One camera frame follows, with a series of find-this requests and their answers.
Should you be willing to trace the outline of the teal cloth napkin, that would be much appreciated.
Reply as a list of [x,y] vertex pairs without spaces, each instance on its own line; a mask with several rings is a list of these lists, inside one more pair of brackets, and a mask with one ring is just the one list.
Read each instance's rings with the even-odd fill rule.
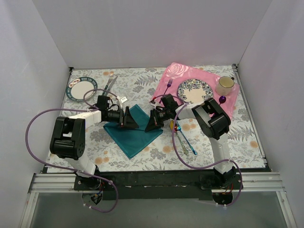
[[123,129],[115,123],[107,123],[104,125],[105,131],[129,159],[141,152],[163,132],[162,129],[156,129],[149,132],[145,131],[149,117],[139,105],[134,105],[130,109],[130,112],[139,125],[139,128]]

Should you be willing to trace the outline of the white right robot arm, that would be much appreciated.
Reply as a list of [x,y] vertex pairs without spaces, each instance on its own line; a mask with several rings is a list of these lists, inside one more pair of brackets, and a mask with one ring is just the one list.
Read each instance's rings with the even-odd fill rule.
[[145,128],[146,132],[160,129],[164,121],[172,119],[174,122],[183,119],[196,119],[205,136],[210,140],[214,164],[214,176],[207,183],[215,183],[219,188],[225,189],[231,185],[236,168],[230,160],[228,146],[228,132],[231,120],[214,98],[202,103],[178,104],[171,94],[160,95],[163,107],[154,105],[150,111],[150,119]]

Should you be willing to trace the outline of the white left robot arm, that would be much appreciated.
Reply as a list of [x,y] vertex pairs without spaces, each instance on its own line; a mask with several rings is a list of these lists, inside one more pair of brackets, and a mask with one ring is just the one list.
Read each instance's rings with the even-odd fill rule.
[[96,175],[99,173],[98,167],[90,161],[85,152],[86,129],[101,122],[115,123],[125,129],[139,128],[131,116],[129,107],[123,110],[122,102],[119,102],[118,109],[111,110],[110,102],[110,97],[100,95],[95,104],[97,111],[90,109],[74,116],[58,117],[50,141],[50,152],[66,160],[76,170],[75,173],[80,177],[81,183],[91,190],[98,189],[102,181]]

